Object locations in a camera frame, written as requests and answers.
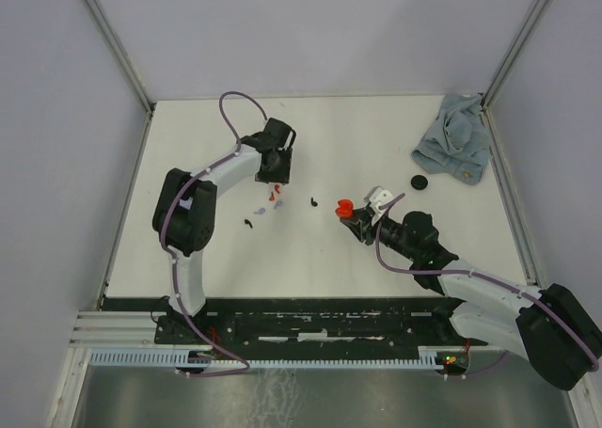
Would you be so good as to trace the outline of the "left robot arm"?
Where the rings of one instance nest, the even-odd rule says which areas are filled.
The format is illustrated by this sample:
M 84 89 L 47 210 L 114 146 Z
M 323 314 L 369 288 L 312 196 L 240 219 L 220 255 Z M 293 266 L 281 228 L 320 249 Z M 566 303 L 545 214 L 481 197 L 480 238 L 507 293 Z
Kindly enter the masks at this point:
M 261 131 L 242 137 L 214 163 L 196 172 L 173 168 L 166 174 L 151 224 L 169 257 L 169 304 L 181 314 L 175 330 L 186 342 L 200 342 L 208 332 L 207 319 L 198 313 L 206 304 L 203 251 L 214 234 L 218 199 L 248 178 L 287 184 L 295 139 L 290 125 L 270 118 Z

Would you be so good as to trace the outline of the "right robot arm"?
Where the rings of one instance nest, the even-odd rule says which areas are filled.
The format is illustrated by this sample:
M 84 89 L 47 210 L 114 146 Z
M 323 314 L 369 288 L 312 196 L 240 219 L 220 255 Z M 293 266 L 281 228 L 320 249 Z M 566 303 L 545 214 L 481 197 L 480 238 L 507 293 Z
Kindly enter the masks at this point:
M 561 390 L 599 369 L 601 330 L 563 285 L 542 289 L 487 275 L 439 243 L 433 218 L 424 212 L 409 212 L 397 222 L 387 210 L 341 199 L 335 213 L 360 243 L 410 260 L 407 274 L 449 299 L 451 307 L 431 322 L 439 342 L 463 337 L 497 346 L 528 360 Z

